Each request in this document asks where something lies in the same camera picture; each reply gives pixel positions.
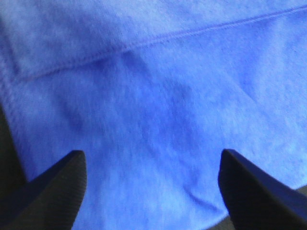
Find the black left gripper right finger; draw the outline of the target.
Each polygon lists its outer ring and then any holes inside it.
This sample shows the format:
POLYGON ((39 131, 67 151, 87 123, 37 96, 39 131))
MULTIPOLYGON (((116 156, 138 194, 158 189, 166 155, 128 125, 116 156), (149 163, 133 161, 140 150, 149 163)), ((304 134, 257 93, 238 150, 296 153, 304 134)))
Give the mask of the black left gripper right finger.
POLYGON ((233 149, 221 153, 218 186, 236 230, 307 228, 307 197, 233 149))

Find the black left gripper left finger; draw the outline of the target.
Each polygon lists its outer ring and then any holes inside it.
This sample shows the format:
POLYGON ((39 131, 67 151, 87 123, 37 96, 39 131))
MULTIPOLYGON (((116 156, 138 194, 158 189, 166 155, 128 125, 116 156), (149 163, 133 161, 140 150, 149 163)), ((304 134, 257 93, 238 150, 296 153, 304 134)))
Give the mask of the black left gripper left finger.
POLYGON ((86 159, 73 150, 0 201, 2 230, 70 230, 86 191, 86 159))

